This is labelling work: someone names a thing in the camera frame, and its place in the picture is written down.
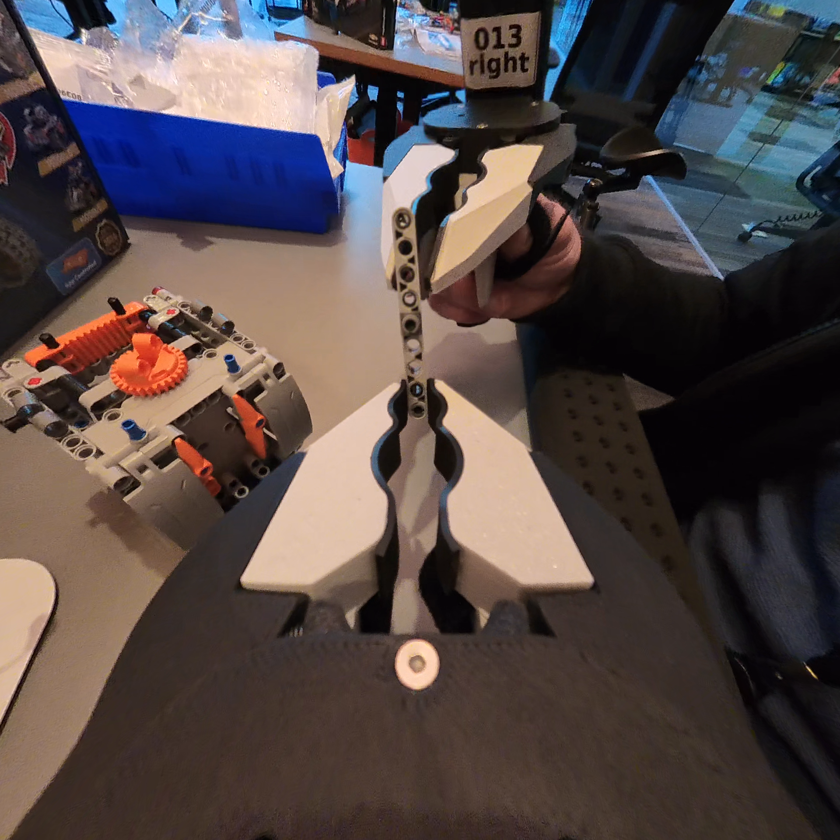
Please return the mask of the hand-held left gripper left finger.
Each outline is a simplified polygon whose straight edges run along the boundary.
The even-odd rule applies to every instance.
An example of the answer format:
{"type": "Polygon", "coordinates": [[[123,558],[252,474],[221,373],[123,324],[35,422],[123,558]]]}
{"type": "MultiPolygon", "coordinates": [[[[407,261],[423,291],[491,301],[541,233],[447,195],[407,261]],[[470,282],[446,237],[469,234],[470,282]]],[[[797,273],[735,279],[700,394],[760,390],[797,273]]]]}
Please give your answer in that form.
{"type": "Polygon", "coordinates": [[[337,606],[388,634],[399,569],[396,501],[406,384],[392,384],[312,444],[240,576],[253,592],[337,606]]]}

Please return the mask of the person's black jacket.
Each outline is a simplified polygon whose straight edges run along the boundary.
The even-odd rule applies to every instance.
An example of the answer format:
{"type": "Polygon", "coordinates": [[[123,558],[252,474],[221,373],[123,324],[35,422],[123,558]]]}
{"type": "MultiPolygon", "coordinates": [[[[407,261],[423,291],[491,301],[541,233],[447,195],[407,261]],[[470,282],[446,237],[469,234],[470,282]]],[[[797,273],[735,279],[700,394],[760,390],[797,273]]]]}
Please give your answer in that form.
{"type": "Polygon", "coordinates": [[[641,418],[680,521],[711,498],[807,466],[838,441],[838,320],[732,364],[641,418]]]}

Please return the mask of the wooden desk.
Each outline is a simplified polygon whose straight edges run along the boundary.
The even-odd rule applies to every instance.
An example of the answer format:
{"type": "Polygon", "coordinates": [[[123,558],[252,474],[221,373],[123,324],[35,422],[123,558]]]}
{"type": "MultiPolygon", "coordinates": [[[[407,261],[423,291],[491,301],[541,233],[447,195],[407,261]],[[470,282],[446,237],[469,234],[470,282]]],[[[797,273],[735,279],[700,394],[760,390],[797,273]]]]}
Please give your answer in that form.
{"type": "Polygon", "coordinates": [[[280,26],[275,30],[274,37],[279,42],[294,41],[309,45],[323,59],[342,61],[354,67],[366,67],[454,89],[461,89],[465,83],[460,62],[429,55],[414,40],[391,50],[378,49],[347,35],[335,34],[329,27],[316,24],[305,16],[280,26]]]}

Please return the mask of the grey orange toy brick vehicle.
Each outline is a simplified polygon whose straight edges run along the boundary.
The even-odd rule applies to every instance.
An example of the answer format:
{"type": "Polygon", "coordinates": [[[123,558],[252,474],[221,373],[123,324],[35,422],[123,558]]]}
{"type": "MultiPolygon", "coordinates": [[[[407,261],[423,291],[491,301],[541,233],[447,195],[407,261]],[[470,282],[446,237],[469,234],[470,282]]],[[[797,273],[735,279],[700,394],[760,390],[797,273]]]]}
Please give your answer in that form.
{"type": "Polygon", "coordinates": [[[189,550],[312,433],[287,367],[202,304],[154,287],[2,363],[10,432],[33,427],[189,550]]]}

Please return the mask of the white rounded board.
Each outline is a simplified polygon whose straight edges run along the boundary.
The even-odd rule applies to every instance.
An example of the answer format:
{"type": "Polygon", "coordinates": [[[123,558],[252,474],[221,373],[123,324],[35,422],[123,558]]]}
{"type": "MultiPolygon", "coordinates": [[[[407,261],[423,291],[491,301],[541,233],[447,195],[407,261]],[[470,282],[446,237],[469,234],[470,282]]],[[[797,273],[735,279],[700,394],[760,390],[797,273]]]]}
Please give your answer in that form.
{"type": "Polygon", "coordinates": [[[39,649],[57,603],[57,585],[45,566],[1,559],[1,725],[39,649]]]}

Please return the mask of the person's blue jeans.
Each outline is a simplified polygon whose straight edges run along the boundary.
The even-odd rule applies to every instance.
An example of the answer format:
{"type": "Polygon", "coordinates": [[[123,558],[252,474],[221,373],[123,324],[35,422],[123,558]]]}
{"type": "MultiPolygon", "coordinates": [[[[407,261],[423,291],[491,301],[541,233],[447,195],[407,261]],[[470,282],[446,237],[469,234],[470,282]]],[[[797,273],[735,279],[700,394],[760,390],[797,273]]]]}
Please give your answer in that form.
{"type": "Polygon", "coordinates": [[[712,625],[769,761],[803,812],[838,838],[838,469],[707,501],[686,529],[712,625]]]}

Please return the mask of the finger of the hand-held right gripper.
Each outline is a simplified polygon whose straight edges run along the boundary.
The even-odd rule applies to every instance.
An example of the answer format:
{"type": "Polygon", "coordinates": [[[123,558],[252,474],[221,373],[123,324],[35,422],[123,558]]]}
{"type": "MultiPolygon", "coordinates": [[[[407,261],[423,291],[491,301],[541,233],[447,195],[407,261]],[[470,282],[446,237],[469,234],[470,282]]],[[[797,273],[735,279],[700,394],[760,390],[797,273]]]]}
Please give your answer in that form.
{"type": "Polygon", "coordinates": [[[534,171],[543,147],[512,144],[479,158],[480,178],[463,193],[438,235],[430,276],[431,293],[441,293],[473,275],[477,293],[490,293],[497,252],[525,225],[531,206],[534,171]]]}
{"type": "Polygon", "coordinates": [[[393,217],[400,208],[412,209],[428,189],[428,178],[451,162],[455,151],[442,144],[390,144],[383,159],[381,262],[385,277],[394,276],[393,217]]]}

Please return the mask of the person's right hand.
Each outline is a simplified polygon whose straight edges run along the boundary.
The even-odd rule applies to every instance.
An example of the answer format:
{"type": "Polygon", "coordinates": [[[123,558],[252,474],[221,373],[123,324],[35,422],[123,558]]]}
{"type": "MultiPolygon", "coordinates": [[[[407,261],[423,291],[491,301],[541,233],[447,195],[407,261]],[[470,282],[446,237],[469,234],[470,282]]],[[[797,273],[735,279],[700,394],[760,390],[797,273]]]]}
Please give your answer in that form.
{"type": "Polygon", "coordinates": [[[583,240],[579,228],[565,208],[540,195],[533,210],[545,218],[549,231],[556,233],[550,247],[539,248],[541,259],[528,271],[511,279],[494,278],[485,304],[477,297],[474,273],[427,300],[439,316],[462,326],[476,326],[492,319],[517,321],[552,306],[570,288],[581,259],[583,240]]]}

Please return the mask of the black toy box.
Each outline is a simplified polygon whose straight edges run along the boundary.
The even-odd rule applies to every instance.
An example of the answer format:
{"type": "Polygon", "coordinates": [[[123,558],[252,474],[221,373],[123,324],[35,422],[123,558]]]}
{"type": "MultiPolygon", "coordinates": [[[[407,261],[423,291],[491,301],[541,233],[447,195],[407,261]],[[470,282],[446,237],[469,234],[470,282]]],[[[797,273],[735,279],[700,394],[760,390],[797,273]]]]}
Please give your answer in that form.
{"type": "Polygon", "coordinates": [[[303,1],[305,15],[367,46],[392,50],[397,1],[303,1]]]}

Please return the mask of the clear plastic wrap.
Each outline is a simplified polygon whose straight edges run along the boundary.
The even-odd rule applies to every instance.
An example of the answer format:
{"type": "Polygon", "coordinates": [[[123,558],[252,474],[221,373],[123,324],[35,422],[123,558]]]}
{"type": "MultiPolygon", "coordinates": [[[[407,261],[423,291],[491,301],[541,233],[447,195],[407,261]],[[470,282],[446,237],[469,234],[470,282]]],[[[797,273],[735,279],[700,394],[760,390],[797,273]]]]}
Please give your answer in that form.
{"type": "Polygon", "coordinates": [[[345,168],[351,83],[319,82],[319,54],[280,42],[264,2],[117,2],[117,24],[74,39],[29,34],[67,100],[313,135],[345,168]]]}

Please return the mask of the light grey toy beam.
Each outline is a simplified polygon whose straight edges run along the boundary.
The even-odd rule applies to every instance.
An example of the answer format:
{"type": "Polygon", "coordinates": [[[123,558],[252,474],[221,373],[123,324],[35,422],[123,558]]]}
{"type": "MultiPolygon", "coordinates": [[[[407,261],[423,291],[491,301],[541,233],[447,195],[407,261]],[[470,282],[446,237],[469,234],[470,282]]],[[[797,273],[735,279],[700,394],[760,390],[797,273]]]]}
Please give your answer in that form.
{"type": "Polygon", "coordinates": [[[422,273],[415,218],[406,207],[392,217],[395,291],[402,339],[407,411],[410,417],[427,416],[427,377],[424,372],[422,273]]]}

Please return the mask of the black perforated panel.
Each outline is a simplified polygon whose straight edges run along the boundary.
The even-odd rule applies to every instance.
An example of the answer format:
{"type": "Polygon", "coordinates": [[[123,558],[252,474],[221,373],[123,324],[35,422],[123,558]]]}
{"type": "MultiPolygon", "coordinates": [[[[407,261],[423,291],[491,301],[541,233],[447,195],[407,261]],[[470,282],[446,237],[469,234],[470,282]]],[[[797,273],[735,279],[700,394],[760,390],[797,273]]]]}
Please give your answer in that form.
{"type": "Polygon", "coordinates": [[[562,364],[537,373],[528,395],[532,443],[570,474],[658,563],[718,648],[634,396],[633,384],[621,374],[562,364]]]}

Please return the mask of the person's right forearm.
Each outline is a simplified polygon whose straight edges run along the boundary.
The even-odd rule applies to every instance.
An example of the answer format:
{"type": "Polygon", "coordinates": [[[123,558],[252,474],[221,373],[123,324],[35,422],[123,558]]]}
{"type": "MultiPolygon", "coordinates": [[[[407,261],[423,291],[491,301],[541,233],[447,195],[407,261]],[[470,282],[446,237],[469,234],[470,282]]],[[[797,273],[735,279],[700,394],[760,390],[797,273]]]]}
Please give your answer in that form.
{"type": "Polygon", "coordinates": [[[838,310],[834,223],[723,279],[662,266],[625,238],[584,237],[570,288],[517,322],[677,396],[753,359],[837,353],[838,310]]]}

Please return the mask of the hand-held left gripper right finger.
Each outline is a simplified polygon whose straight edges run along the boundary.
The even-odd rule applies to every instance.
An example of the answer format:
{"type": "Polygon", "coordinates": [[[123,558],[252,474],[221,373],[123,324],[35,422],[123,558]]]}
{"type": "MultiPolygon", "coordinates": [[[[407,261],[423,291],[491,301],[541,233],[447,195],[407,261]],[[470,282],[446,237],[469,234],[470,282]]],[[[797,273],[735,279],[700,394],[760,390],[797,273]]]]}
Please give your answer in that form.
{"type": "Polygon", "coordinates": [[[444,480],[427,556],[427,609],[442,634],[472,634],[495,607],[595,585],[528,446],[441,380],[427,387],[444,480]]]}

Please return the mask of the black mesh office chair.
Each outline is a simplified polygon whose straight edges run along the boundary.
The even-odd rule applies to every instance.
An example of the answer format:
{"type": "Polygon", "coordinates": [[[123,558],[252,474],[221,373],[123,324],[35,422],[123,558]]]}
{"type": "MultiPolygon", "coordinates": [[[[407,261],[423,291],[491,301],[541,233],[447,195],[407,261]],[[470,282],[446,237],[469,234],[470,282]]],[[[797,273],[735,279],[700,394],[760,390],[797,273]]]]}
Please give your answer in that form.
{"type": "Polygon", "coordinates": [[[597,1],[584,16],[551,99],[572,123],[570,173],[584,179],[578,225],[593,230],[600,198],[649,175],[679,181],[684,156],[656,133],[680,83],[724,18],[722,1],[597,1]]]}

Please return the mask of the printed toy box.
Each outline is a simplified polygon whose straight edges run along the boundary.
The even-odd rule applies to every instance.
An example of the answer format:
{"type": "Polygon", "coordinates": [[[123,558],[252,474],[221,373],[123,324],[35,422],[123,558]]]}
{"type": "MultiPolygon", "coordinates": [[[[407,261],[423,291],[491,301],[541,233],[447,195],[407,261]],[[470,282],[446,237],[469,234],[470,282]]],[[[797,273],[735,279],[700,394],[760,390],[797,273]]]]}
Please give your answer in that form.
{"type": "Polygon", "coordinates": [[[1,351],[129,238],[13,2],[1,3],[1,351]]]}

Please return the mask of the blue plastic bin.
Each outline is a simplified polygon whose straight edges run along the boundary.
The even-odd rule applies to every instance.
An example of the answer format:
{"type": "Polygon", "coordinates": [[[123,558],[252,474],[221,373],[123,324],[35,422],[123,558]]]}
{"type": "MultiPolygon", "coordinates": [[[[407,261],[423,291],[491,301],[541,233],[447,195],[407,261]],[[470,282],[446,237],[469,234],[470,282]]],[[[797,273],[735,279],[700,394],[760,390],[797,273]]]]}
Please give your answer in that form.
{"type": "Polygon", "coordinates": [[[315,133],[64,104],[121,215],[321,235],[341,213],[315,133]]]}

